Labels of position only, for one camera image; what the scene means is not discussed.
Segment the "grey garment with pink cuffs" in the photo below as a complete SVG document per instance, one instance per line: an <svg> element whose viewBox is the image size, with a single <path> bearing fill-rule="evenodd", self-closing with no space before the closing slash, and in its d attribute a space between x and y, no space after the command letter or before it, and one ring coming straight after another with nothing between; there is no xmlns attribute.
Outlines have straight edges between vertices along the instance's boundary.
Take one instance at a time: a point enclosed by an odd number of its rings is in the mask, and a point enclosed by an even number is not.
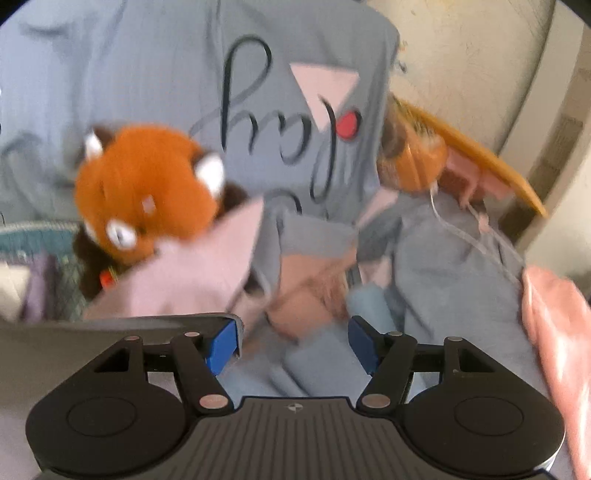
<svg viewBox="0 0 591 480"><path fill-rule="evenodd" d="M197 423L231 411L188 411L171 339L183 320L125 319L1 331L1 475L35 462L43 478L144 475L181 450Z"/></svg>

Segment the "light blue garment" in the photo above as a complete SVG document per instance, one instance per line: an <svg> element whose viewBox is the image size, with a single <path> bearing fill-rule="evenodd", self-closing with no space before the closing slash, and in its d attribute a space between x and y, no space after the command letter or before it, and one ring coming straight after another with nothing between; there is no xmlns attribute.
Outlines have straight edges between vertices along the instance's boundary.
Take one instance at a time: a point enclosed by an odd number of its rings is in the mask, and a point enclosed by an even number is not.
<svg viewBox="0 0 591 480"><path fill-rule="evenodd" d="M417 317L400 295L374 283L356 286L346 297L346 310L360 315L381 333L399 330L422 336ZM301 340L290 340L270 321L259 322L242 343L242 356L218 377L230 398L245 396L328 397L356 400L369 383L349 347L346 324L329 321Z"/></svg>

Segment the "pink cloth under plush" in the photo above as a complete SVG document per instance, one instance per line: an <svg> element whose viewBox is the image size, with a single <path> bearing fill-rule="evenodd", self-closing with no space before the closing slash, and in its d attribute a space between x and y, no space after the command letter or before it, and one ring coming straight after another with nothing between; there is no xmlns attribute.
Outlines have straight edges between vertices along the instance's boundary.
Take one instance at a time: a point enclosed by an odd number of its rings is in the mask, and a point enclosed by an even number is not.
<svg viewBox="0 0 591 480"><path fill-rule="evenodd" d="M249 277L263 199L247 201L190 242L168 242L98 295L86 320L228 312Z"/></svg>

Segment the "folded purple garment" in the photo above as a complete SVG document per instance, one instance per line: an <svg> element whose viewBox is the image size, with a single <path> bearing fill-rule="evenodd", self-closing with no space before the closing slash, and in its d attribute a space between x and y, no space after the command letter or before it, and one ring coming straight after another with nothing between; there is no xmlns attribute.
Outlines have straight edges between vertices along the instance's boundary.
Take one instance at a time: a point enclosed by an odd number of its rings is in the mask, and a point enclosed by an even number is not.
<svg viewBox="0 0 591 480"><path fill-rule="evenodd" d="M33 325L53 320L58 279L56 258L42 252L34 255L27 266L31 278L20 321Z"/></svg>

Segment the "red panda plush toy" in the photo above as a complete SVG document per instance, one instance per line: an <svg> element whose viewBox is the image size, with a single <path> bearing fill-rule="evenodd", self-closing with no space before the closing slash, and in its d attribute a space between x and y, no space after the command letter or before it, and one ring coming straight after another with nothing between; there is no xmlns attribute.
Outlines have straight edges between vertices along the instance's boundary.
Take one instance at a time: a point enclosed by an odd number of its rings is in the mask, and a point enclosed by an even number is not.
<svg viewBox="0 0 591 480"><path fill-rule="evenodd" d="M221 154L178 130L93 127L74 184L81 225L73 242L86 300L152 257L164 240L189 241L247 198Z"/></svg>

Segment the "pink plastic basket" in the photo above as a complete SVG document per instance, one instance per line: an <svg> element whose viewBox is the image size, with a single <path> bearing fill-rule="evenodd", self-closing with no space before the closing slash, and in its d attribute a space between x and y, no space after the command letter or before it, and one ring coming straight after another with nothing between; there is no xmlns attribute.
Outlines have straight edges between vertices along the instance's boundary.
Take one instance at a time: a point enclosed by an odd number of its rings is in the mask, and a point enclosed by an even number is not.
<svg viewBox="0 0 591 480"><path fill-rule="evenodd" d="M511 188L490 171L482 169L454 149L449 150L439 186L452 195L462 208L487 196L504 200L512 193Z"/></svg>

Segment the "orange plastic bag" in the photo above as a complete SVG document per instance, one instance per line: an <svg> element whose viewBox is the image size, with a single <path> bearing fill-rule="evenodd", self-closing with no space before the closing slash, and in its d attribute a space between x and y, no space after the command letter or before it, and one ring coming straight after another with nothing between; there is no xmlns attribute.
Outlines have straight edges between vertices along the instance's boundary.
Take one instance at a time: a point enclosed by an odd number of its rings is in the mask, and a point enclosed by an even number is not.
<svg viewBox="0 0 591 480"><path fill-rule="evenodd" d="M430 189L448 159L443 138L429 130L417 131L398 116L384 121L377 171L382 186L407 193Z"/></svg>

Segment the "folded white garment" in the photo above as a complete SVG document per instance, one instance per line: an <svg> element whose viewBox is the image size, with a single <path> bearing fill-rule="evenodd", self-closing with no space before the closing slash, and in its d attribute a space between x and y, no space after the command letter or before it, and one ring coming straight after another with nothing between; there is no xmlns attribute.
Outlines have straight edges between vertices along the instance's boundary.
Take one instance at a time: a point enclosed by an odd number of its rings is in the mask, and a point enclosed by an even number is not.
<svg viewBox="0 0 591 480"><path fill-rule="evenodd" d="M0 269L0 314L10 323L19 320L31 278L31 270L24 265L1 263Z"/></svg>

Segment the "blue floral quilted blanket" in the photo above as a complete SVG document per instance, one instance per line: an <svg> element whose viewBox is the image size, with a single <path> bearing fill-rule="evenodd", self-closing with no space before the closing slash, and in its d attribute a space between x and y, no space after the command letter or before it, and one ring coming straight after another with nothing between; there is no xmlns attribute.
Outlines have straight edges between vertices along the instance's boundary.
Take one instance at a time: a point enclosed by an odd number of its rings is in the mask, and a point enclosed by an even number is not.
<svg viewBox="0 0 591 480"><path fill-rule="evenodd" d="M1 320L34 325L76 322L86 300L78 282L74 222L32 221L1 227Z"/></svg>

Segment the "yellow flat board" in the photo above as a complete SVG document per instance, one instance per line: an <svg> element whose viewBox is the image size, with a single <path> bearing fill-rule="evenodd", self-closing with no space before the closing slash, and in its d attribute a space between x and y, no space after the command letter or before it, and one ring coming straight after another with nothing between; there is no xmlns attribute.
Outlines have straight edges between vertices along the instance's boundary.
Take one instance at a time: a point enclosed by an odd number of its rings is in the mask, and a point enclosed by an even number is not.
<svg viewBox="0 0 591 480"><path fill-rule="evenodd" d="M515 197L531 208L536 215L548 217L546 207L531 184L491 150L427 111L394 96L392 99L398 113L404 120L412 123L417 131L429 130L440 135L447 144L448 152L450 149L458 151L507 184L512 193L504 200Z"/></svg>

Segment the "grey printed sofa cover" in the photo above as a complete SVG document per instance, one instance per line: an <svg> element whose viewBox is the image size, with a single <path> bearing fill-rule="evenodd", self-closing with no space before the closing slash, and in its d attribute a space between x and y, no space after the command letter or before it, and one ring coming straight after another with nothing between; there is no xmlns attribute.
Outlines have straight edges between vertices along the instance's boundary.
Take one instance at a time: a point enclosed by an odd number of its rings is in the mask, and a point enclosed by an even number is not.
<svg viewBox="0 0 591 480"><path fill-rule="evenodd" d="M396 27L354 1L29 1L1 27L1 211L9 222L74 221L73 176L94 126L154 121L221 152L228 177L263 197L243 315L280 286L290 253L393 271L392 325L422 343L462 336L539 391L521 325L519 265L475 234L449 196L377 201L380 120Z"/></svg>

